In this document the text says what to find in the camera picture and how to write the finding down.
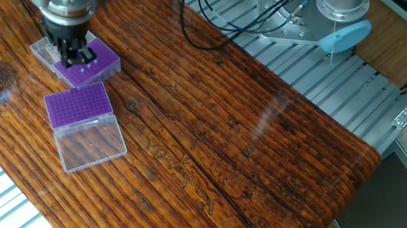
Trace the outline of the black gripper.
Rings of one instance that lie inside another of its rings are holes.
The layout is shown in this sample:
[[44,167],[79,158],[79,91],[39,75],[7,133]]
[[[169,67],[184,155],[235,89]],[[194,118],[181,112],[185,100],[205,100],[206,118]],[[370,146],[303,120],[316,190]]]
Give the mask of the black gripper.
[[86,65],[96,59],[96,53],[87,46],[89,22],[78,25],[61,25],[42,17],[40,23],[47,41],[59,53],[60,62],[65,68],[73,65]]

